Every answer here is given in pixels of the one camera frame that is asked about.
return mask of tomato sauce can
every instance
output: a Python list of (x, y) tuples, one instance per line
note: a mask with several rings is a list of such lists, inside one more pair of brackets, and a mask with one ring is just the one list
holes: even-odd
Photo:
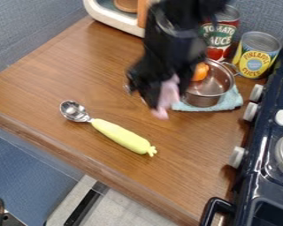
[(250, 79), (266, 76), (281, 50), (280, 42), (270, 34), (247, 32), (241, 37), (233, 64)]
[(204, 23), (200, 28), (200, 35), (208, 44), (207, 57), (223, 61), (231, 52), (233, 35), (240, 23), (240, 13), (235, 7), (227, 5), (223, 12), (216, 15), (216, 18), (217, 27), (214, 27), (210, 22)]

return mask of yellow handle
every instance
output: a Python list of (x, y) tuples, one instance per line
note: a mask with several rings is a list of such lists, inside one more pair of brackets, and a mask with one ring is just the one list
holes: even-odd
[(154, 154), (157, 153), (156, 148), (152, 147), (146, 139), (120, 127), (119, 125), (98, 118), (92, 119), (91, 124), (108, 138), (137, 154), (148, 153), (153, 157)]

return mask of metal pot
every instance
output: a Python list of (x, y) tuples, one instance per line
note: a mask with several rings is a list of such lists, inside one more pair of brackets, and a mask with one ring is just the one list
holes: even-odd
[(205, 63), (210, 67), (208, 76), (202, 81), (191, 83), (183, 98), (186, 104), (201, 108), (214, 106), (221, 96), (233, 88), (234, 75), (238, 74), (233, 64), (211, 59), (207, 59)]

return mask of blue cloth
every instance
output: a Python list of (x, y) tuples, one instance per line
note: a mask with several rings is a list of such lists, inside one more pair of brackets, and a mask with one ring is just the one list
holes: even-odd
[(209, 108), (198, 108), (191, 105), (187, 105), (183, 102), (173, 104), (173, 110), (181, 111), (220, 111), (220, 110), (231, 110), (240, 107), (243, 104), (243, 99), (239, 93), (237, 86), (228, 91), (224, 96), (219, 99), (218, 104)]

